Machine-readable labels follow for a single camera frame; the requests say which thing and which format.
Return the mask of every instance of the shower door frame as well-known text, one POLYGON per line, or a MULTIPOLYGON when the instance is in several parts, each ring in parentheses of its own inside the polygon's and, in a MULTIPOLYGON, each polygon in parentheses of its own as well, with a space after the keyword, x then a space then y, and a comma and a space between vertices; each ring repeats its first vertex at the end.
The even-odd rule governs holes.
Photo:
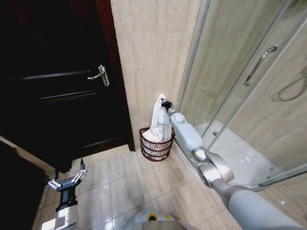
MULTIPOLYGON (((183 102, 184 94, 185 94, 186 87, 187 87, 188 80, 189 80, 189 75, 190 75, 190 72, 191 72, 191 69, 192 69, 194 57, 195 57, 195 54, 196 54, 196 51, 197 51, 199 39, 200 39, 200 36, 201 36, 201 32, 202 32, 202 29, 203 29, 203 25, 204 25, 204 22, 205 22, 205 18, 206 18, 206 15, 207 15, 207 11, 208 11, 210 1, 211 0, 201 0, 201 3, 200 3, 197 19, 196 19, 196 22, 195 22, 194 32, 193 32, 193 36, 192 36, 192 40, 191 40, 191 46, 190 46, 190 49, 189 49, 187 62, 186 62, 186 65, 185 65, 183 78, 182 78, 182 82, 181 82, 181 86, 180 86, 180 90, 179 90, 179 94, 178 94, 178 98, 177 98, 177 102, 178 102, 178 105, 179 105, 179 111, 180 111, 180 108, 181 108, 181 104, 183 102)), ((281 22, 281 20, 284 16, 285 12, 288 10, 288 8, 289 8, 289 6, 291 5, 292 2, 294 2, 294 0, 284 0, 283 1, 280 10, 277 12, 276 17, 274 18, 273 22, 269 26, 267 33, 264 35, 262 40, 259 42, 259 44, 258 44, 257 48, 255 49, 254 53, 252 54, 251 58, 247 62, 246 66, 243 68, 243 71, 241 72, 240 76, 237 78, 235 83, 230 87, 229 92, 226 94, 223 102, 221 103, 221 105, 220 105, 219 109, 217 110, 216 114, 214 115, 213 119, 209 122, 209 125, 204 130, 202 137, 209 130, 209 128, 211 127, 211 125, 215 121, 216 117, 220 113, 221 109, 227 103, 227 99, 229 99, 231 97, 231 93, 233 92, 235 87, 237 87, 238 84, 241 84, 242 82, 244 82, 246 76, 248 75, 248 71, 253 66, 255 66, 255 63, 257 62, 257 59, 259 58, 259 57, 256 57, 256 55, 255 55, 256 52, 258 50, 260 50, 261 47, 263 49, 264 45, 267 44, 267 42, 269 41, 269 38, 274 33, 274 29, 277 28, 277 26, 279 25, 279 23, 281 22)), ((242 100, 240 105, 235 109, 235 112, 227 119, 228 121, 224 124, 222 129, 218 132, 215 139, 209 145, 208 149, 211 148, 211 146, 219 138, 220 134, 222 133, 224 128, 227 126, 229 121, 236 115, 236 113, 242 107, 242 105, 244 104, 246 99, 256 89, 259 82, 263 79, 263 76, 265 76, 266 72, 272 66, 273 62, 282 53, 282 51, 286 47, 286 45, 291 41, 291 39, 295 35, 295 32, 300 28, 302 23, 303 22, 300 22, 300 23, 297 24, 297 27, 295 27, 294 33, 293 33, 292 36, 290 36, 288 39, 285 39, 281 44, 278 45, 278 52, 276 52, 276 55, 267 58, 267 60, 269 60, 268 65, 267 65, 268 67, 263 71, 263 73, 261 74, 261 77, 257 78, 253 82, 253 84, 251 84, 251 88, 250 88, 249 92, 246 94, 246 96, 244 97, 244 99, 242 100)), ((188 159, 188 162, 191 163, 193 168, 197 170, 197 165, 195 165, 193 163, 193 161, 190 160, 190 156, 188 155, 188 153, 186 153, 186 151, 182 148, 182 146, 180 145, 180 143, 177 140, 176 140, 176 144, 177 144, 178 148, 181 150, 181 152, 185 155, 185 158, 188 159)), ((266 181, 263 181, 262 183, 259 183, 258 185, 251 187, 250 189, 258 191, 258 190, 261 190, 261 189, 263 189, 263 188, 265 188, 265 187, 267 187, 271 184, 274 184, 274 183, 277 183, 279 181, 282 181, 282 180, 285 180, 285 179, 288 179, 288 178, 291 178, 291 177, 294 177, 294 176, 297 176, 297 175, 300 175, 300 174, 304 174, 304 173, 307 173, 307 164, 301 165, 301 166, 296 167, 294 169, 291 169, 291 170, 285 171, 281 174, 278 174, 278 175, 276 175, 272 178, 269 178, 266 181)))

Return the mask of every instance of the door frame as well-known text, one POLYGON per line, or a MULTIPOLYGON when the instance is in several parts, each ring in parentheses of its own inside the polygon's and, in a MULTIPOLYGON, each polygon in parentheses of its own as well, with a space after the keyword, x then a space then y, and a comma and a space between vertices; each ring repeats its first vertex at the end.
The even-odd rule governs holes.
POLYGON ((111 61, 111 68, 113 70, 114 81, 118 93, 118 97, 122 100, 118 101, 118 106, 121 108, 121 114, 125 119, 123 127, 119 132, 125 132, 127 136, 128 147, 130 151, 135 151, 133 133, 128 109, 128 102, 126 97, 126 90, 124 84, 123 73, 121 69, 121 62, 119 57, 117 38, 115 32, 115 25, 113 20, 111 1, 110 0, 96 0, 97 10, 100 19, 100 25, 104 32, 103 36, 106 42, 109 59, 111 61))

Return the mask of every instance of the door handle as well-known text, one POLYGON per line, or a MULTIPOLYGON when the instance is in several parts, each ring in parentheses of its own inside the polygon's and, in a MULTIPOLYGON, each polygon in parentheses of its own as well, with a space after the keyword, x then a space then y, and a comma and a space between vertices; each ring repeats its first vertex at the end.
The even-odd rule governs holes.
POLYGON ((254 75, 254 73, 256 72, 256 70, 258 69, 258 67, 260 66, 260 64, 262 63, 262 61, 265 59, 265 57, 269 54, 269 53, 273 53, 277 50, 277 46, 272 46, 270 47, 268 50, 266 50, 262 56, 260 57, 260 59, 258 60, 258 62, 256 63, 255 67, 253 68, 253 70, 250 72, 249 76, 246 78, 244 85, 245 86, 250 86, 250 79, 251 77, 254 75))
POLYGON ((103 65, 98 66, 99 72, 96 76, 93 77, 87 77, 88 80, 94 80, 96 78, 99 78, 100 76, 102 77, 102 80, 104 81, 104 85, 105 86, 109 86, 110 82, 109 82, 109 78, 107 78, 107 74, 106 74, 106 68, 103 65))

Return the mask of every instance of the floor tile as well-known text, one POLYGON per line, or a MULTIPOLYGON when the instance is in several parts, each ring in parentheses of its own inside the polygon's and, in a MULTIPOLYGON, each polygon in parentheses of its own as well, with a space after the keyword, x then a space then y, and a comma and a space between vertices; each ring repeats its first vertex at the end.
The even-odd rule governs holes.
POLYGON ((47 185, 47 194, 43 207, 47 207, 49 205, 57 203, 59 202, 59 199, 60 199, 60 192, 55 191, 53 188, 47 185))
POLYGON ((137 174, 145 202, 171 191, 160 164, 138 171, 137 174))
POLYGON ((131 174, 110 183, 113 217, 144 204, 137 174, 131 174))
POLYGON ((134 214, 138 213, 138 212, 141 212, 141 211, 144 211, 146 209, 145 205, 141 205, 141 206, 138 206, 124 214, 121 214, 120 216, 116 217, 113 219, 113 227, 114 227, 114 230, 119 230, 123 225, 124 223, 130 218, 132 217, 134 214))
POLYGON ((183 213, 172 191, 149 201, 145 205, 146 209, 169 213, 176 219, 184 220, 183 213))
POLYGON ((240 225, 236 222, 236 220, 232 217, 227 209, 220 211, 219 216, 221 217, 228 230, 242 230, 240 225))
MULTIPOLYGON (((96 153, 96 154, 92 154, 92 155, 83 157, 83 161, 84 161, 85 165, 88 165, 88 164, 91 164, 91 163, 94 163, 94 162, 97 162, 97 161, 104 160, 106 158, 110 158, 110 157, 122 154, 124 152, 128 152, 128 151, 129 151, 128 145, 123 145, 123 146, 119 146, 119 147, 116 147, 116 148, 113 148, 113 149, 109 149, 109 150, 106 150, 106 151, 102 151, 102 152, 99 152, 99 153, 96 153)), ((71 168, 72 169, 79 168, 80 167, 80 161, 81 161, 81 158, 73 160, 71 168)))
POLYGON ((153 165, 157 165, 157 164, 160 163, 160 162, 154 162, 154 161, 150 161, 150 160, 146 159, 143 156, 140 149, 136 150, 135 152, 132 152, 132 158, 133 158, 133 161, 134 161, 136 171, 147 169, 147 168, 149 168, 153 165))
POLYGON ((125 152, 121 155, 109 158, 108 165, 110 181, 117 180, 136 172, 131 152, 125 152))
POLYGON ((284 180, 281 184, 307 205, 307 173, 284 180))
POLYGON ((94 188, 78 197, 79 226, 83 230, 112 219, 109 184, 94 188))
POLYGON ((193 226, 203 223, 216 213, 196 181, 175 189, 174 194, 186 221, 193 226))
POLYGON ((216 191, 214 191, 214 189, 208 188, 203 183, 199 183, 199 184, 217 212, 222 211, 226 208, 222 199, 216 193, 216 191))
POLYGON ((173 159, 175 157, 177 157, 177 149, 176 147, 173 145, 172 148, 171 148, 171 151, 169 152, 169 155, 168 155, 168 158, 166 158, 166 160, 168 159, 173 159))
POLYGON ((209 218, 207 222, 211 229, 227 230, 225 224, 218 214, 215 214, 213 217, 209 218))
POLYGON ((172 189, 176 189, 193 180, 177 158, 161 162, 161 166, 172 189))
POLYGON ((208 221, 205 221, 205 222, 201 223, 200 225, 196 226, 196 228, 198 228, 199 230, 213 230, 210 227, 208 221))
POLYGON ((59 202, 43 208, 40 223, 39 223, 40 228, 42 227, 43 223, 49 220, 52 220, 56 217, 56 208, 58 206, 59 206, 59 202))
POLYGON ((36 213, 36 216, 33 222, 32 230, 40 230, 42 212, 43 212, 42 208, 37 210, 37 213, 36 213))
MULTIPOLYGON (((65 174, 60 174, 58 180, 60 181, 60 180, 63 180, 65 178, 75 176, 78 173, 78 171, 79 171, 79 169, 72 169, 65 174)), ((79 189, 81 187, 81 184, 76 187, 76 191, 75 191, 76 194, 79 194, 79 189)), ((46 185, 44 192, 46 193, 46 195, 43 194, 42 199, 41 199, 40 207, 47 207, 49 205, 52 205, 54 203, 59 202, 60 192, 54 190, 49 185, 46 185)))
POLYGON ((307 206, 285 189, 282 184, 273 184, 258 192, 258 194, 304 228, 307 228, 307 206))
POLYGON ((113 230, 113 219, 91 228, 91 230, 113 230))
POLYGON ((45 188, 44 188, 44 191, 43 191, 43 194, 42 194, 42 198, 40 199, 40 203, 39 203, 38 209, 44 207, 44 203, 45 203, 45 200, 46 200, 48 188, 49 188, 48 185, 46 185, 45 188))
POLYGON ((107 160, 98 161, 86 165, 87 174, 83 178, 80 187, 80 193, 96 188, 109 182, 109 170, 107 160))

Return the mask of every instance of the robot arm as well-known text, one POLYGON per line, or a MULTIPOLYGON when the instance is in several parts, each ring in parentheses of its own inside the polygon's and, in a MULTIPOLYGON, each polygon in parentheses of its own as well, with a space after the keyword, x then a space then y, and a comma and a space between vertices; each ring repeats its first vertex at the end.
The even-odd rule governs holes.
POLYGON ((201 163, 198 174, 204 184, 221 197, 230 214, 245 230, 304 229, 257 193, 239 185, 230 185, 234 174, 218 154, 206 150, 195 128, 184 115, 168 110, 176 137, 185 150, 201 163))

